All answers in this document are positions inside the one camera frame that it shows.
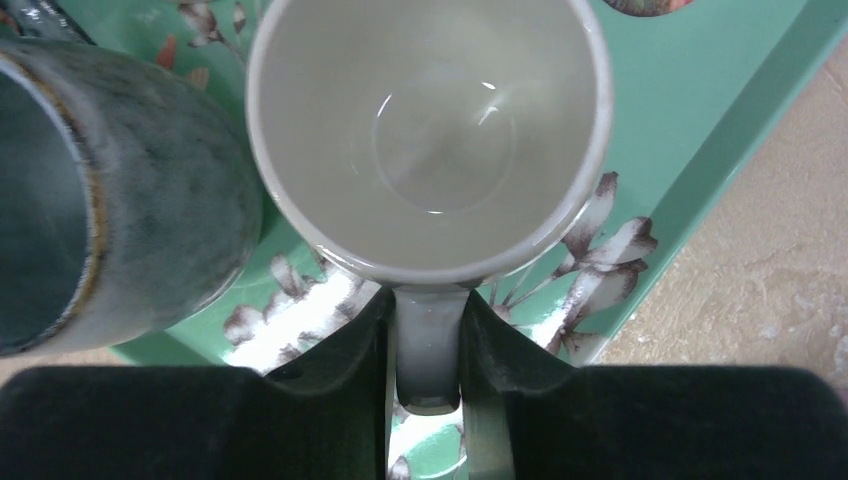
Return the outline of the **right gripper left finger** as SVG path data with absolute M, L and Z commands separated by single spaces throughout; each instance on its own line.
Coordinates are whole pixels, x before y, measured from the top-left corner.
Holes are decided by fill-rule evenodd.
M 381 479 L 391 416 L 381 289 L 261 375 L 232 366 L 45 366 L 1 390 L 5 479 Z

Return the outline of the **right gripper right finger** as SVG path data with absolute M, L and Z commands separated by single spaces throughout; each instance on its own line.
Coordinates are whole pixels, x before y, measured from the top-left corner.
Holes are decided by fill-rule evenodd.
M 847 410 L 775 366 L 574 367 L 478 294 L 460 387 L 473 479 L 843 479 Z

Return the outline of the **pink faceted mug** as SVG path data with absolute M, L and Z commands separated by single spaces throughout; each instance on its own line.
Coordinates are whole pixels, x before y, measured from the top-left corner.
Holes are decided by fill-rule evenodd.
M 604 0 L 616 11 L 634 17 L 657 17 L 679 10 L 693 0 Z

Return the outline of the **blue-grey round mug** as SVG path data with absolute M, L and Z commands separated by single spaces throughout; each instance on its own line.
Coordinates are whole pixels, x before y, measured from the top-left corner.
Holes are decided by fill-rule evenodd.
M 220 297 L 262 224 L 228 114 L 160 66 L 96 46 L 1 43 L 1 353 L 164 330 Z

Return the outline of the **pale speckled mug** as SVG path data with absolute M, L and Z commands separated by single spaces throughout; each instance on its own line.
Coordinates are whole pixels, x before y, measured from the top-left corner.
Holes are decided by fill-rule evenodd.
M 246 119 L 268 193 L 339 267 L 393 290 L 396 391 L 460 403 L 471 291 L 549 251 L 610 140 L 607 43 L 586 1 L 275 1 Z

